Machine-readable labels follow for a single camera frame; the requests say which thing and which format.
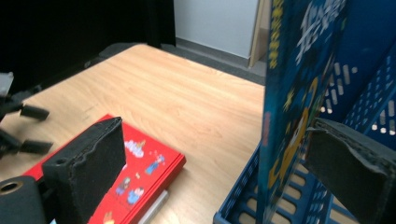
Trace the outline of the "black curtain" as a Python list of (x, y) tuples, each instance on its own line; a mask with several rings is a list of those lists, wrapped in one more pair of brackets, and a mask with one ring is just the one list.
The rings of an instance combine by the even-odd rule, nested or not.
[(14, 75), (11, 93), (121, 42), (174, 45), (174, 0), (0, 0), (0, 72)]

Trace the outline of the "beige wooden cabinet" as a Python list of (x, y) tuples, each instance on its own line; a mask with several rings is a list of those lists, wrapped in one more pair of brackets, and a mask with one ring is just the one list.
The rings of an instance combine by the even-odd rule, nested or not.
[(270, 0), (258, 0), (255, 25), (253, 30), (252, 43), (250, 48), (250, 56), (248, 59), (248, 67), (253, 67), (259, 59), (266, 55), (269, 17), (270, 17)]

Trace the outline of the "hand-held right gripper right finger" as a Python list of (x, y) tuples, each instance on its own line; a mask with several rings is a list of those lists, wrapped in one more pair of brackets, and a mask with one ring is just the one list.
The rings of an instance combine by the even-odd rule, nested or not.
[(396, 151), (328, 119), (308, 131), (304, 166), (360, 224), (396, 224)]

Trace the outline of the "red picture book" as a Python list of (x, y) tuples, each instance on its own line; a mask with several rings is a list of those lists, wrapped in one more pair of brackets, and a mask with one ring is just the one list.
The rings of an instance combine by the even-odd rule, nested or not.
[(138, 224), (183, 168), (183, 155), (143, 166), (131, 161), (100, 202), (88, 224)]
[[(105, 115), (102, 118), (100, 118), (97, 122), (111, 118), (115, 118), (115, 117), (111, 115)], [(174, 159), (176, 156), (183, 155), (182, 153), (164, 145), (163, 143), (157, 141), (156, 139), (138, 131), (136, 128), (134, 128), (133, 126), (129, 125), (124, 121), (122, 121), (122, 131), (123, 131), (123, 144), (125, 149), (126, 163), (124, 164), (120, 173), (127, 167), (129, 161), (136, 163), (138, 166), (143, 166), (144, 164), (149, 163), (152, 159), (158, 159), (159, 162), (163, 162), (166, 159), (170, 160), (170, 159)], [(42, 164), (50, 157), (52, 157), (54, 154), (50, 155), (49, 157), (41, 161), (39, 164), (31, 168), (26, 173), (28, 175), (33, 176), (37, 180), (42, 180), (45, 186), (49, 189), (51, 188), (46, 185), (43, 176)], [(49, 203), (50, 224), (57, 224), (55, 218), (57, 215), (57, 209), (59, 207), (60, 207), (59, 200), (57, 198), (57, 194), (55, 191), (55, 200)]]

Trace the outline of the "blue picture book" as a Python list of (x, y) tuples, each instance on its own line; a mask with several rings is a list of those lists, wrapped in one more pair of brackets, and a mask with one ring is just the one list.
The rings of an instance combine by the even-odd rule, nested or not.
[(319, 114), (348, 0), (271, 0), (256, 223), (269, 224)]

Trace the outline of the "blue plastic file rack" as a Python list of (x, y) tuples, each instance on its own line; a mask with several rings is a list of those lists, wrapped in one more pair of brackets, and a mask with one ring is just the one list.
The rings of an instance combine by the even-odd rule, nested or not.
[[(396, 0), (348, 0), (322, 107), (306, 130), (302, 157), (269, 224), (275, 217), (289, 224), (333, 224), (332, 212), (359, 223), (304, 166), (311, 142), (308, 129), (317, 119), (342, 123), (396, 151)], [(214, 215), (214, 224), (257, 224), (260, 144)]]

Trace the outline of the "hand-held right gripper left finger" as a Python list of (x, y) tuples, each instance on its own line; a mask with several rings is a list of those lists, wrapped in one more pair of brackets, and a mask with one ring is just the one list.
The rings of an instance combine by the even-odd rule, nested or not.
[(105, 119), (42, 164), (59, 200), (57, 224), (87, 224), (126, 163), (122, 118)]

